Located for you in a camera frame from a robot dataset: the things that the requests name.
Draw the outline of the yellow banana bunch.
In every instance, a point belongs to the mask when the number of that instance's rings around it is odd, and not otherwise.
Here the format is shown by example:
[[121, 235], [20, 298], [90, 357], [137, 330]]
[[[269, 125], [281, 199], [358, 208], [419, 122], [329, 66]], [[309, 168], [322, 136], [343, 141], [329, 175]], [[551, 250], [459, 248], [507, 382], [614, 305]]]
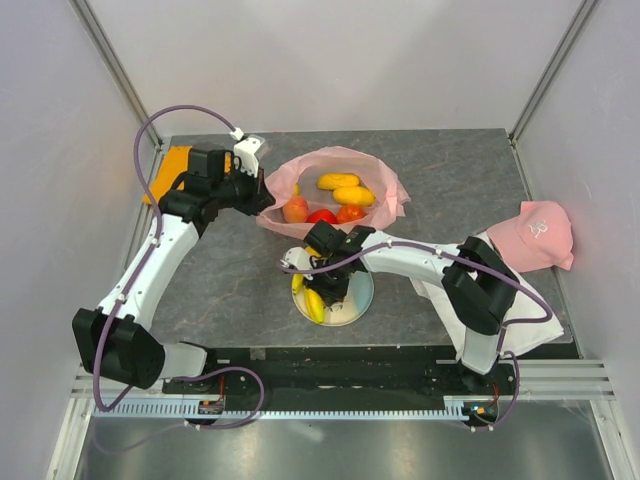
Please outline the yellow banana bunch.
[[309, 318], [316, 324], [323, 324], [325, 321], [325, 304], [321, 296], [310, 288], [304, 289], [303, 296]]
[[[312, 247], [306, 247], [305, 251], [309, 253], [312, 257], [315, 257], [315, 258], [321, 257], [321, 255]], [[292, 294], [297, 295], [301, 291], [302, 287], [303, 287], [303, 275], [294, 274], [292, 276], [292, 283], [291, 283]]]

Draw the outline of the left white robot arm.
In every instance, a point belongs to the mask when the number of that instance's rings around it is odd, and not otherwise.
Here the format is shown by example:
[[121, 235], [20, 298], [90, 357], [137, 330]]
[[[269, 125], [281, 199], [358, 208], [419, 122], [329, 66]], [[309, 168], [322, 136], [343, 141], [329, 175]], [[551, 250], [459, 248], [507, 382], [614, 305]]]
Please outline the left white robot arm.
[[262, 138], [232, 149], [192, 147], [187, 168], [159, 200], [159, 218], [111, 292], [93, 309], [79, 309], [72, 330], [86, 372], [147, 389], [160, 379], [184, 377], [198, 393], [219, 382], [208, 351], [188, 342], [162, 344], [151, 324], [178, 266], [223, 209], [256, 216], [274, 204], [259, 158]]

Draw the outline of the pink peach plastic bag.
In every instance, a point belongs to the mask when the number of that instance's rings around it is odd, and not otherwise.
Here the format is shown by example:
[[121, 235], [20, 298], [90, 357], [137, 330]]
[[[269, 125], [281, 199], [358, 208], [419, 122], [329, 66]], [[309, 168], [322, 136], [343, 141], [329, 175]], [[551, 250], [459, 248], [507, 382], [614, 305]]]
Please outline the pink peach plastic bag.
[[257, 217], [272, 232], [302, 239], [320, 220], [348, 232], [384, 229], [404, 215], [410, 196], [382, 160], [345, 147], [324, 147], [281, 165], [266, 178], [275, 204]]

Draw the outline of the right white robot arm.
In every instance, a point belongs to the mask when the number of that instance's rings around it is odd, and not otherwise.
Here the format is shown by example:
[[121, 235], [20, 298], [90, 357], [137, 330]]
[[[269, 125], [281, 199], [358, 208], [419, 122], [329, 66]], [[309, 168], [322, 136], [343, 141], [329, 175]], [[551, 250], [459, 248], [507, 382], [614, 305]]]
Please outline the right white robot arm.
[[483, 392], [494, 381], [509, 311], [521, 283], [483, 240], [469, 237], [461, 244], [430, 244], [357, 226], [346, 233], [321, 221], [305, 238], [305, 248], [287, 252], [284, 261], [299, 270], [302, 284], [315, 293], [320, 309], [344, 300], [358, 272], [385, 273], [432, 287], [450, 312], [440, 319], [462, 327], [458, 348], [458, 381], [467, 392]]

